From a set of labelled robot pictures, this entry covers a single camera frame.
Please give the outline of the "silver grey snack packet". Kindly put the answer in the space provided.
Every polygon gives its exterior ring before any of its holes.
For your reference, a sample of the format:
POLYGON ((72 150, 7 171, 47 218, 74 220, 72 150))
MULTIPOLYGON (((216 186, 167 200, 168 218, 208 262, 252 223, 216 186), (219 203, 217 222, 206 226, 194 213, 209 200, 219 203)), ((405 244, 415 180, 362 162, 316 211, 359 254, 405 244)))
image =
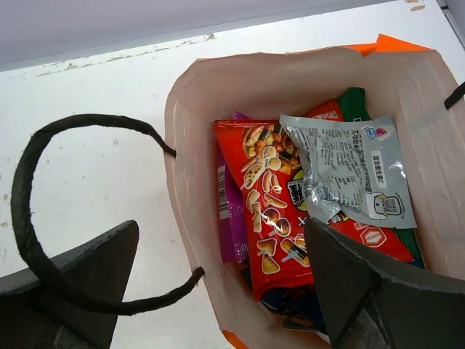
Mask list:
POLYGON ((328 222, 342 212, 380 228, 413 229, 403 155, 390 116, 339 122, 281 115, 299 150, 308 214, 328 222))

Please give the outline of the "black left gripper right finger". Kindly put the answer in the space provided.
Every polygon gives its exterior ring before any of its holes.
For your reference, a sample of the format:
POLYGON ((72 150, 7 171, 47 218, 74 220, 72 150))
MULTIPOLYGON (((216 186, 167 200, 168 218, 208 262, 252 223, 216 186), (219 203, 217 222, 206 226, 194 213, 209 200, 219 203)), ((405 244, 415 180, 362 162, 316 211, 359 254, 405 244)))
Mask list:
POLYGON ((464 281, 309 218, 304 237, 332 348, 463 348, 464 281))

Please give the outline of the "purple snack bag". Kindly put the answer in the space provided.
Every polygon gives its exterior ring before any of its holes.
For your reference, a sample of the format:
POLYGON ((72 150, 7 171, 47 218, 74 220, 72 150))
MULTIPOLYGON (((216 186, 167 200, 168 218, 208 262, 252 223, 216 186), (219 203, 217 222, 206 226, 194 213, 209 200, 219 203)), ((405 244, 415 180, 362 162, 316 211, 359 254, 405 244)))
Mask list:
POLYGON ((242 263, 248 259, 243 197, 217 145, 217 192, 219 245, 222 262, 242 263))

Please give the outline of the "red snack packet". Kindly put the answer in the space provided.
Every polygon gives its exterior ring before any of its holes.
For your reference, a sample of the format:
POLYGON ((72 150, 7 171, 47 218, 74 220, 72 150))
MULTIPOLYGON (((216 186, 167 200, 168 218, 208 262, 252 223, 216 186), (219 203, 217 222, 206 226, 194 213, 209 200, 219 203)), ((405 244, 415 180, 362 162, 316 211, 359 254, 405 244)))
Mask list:
MULTIPOLYGON (((302 195, 304 171, 280 119, 217 120, 214 131, 243 197, 254 297, 272 288, 313 284, 304 240, 304 225, 313 218, 302 195)), ((325 223, 396 260, 413 261, 391 228, 355 222, 342 212, 325 223)))

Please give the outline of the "orange paper bag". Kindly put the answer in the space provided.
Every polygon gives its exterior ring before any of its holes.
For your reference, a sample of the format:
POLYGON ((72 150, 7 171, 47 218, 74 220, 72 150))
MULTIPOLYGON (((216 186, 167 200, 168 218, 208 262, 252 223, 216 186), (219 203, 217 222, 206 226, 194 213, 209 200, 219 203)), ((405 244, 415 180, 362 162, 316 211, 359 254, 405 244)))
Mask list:
POLYGON ((41 281, 87 310, 134 315, 151 301, 111 303, 67 280, 44 254, 31 223, 33 173, 52 137, 89 126, 131 129, 155 138, 168 155, 171 205, 194 285, 206 277, 221 326, 250 348, 323 348, 314 334, 279 329, 229 269, 214 247, 213 121, 228 108, 272 119, 299 112, 346 87, 362 87, 372 116, 390 115, 400 136, 405 170, 427 270, 464 281, 464 88, 434 50, 372 52, 331 47, 288 54, 234 55, 194 62, 174 83, 165 108, 165 134, 125 116, 80 114, 53 122, 31 138, 12 183, 11 212, 20 255, 41 281))

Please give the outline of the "blue Burts crisps bag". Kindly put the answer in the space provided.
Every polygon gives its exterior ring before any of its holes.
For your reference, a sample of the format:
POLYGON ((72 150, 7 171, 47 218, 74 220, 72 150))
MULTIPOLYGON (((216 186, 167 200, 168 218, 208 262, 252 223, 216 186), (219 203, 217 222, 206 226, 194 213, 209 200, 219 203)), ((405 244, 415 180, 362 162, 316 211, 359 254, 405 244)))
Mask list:
POLYGON ((259 302, 272 313, 284 317, 285 329, 327 334, 314 286, 272 288, 264 292, 259 302))

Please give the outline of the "green snack bag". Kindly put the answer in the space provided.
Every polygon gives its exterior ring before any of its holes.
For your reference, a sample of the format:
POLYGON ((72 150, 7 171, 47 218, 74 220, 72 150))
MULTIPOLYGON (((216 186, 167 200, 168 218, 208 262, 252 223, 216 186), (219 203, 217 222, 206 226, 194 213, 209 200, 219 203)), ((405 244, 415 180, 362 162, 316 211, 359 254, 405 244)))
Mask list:
MULTIPOLYGON (((336 101, 341 109, 343 122, 371 120, 371 117, 365 109, 365 90, 363 88, 350 87, 346 92, 337 97, 336 101)), ((391 228, 391 231, 412 254, 413 262, 409 262, 409 264, 425 269, 424 260, 414 229, 391 228)))

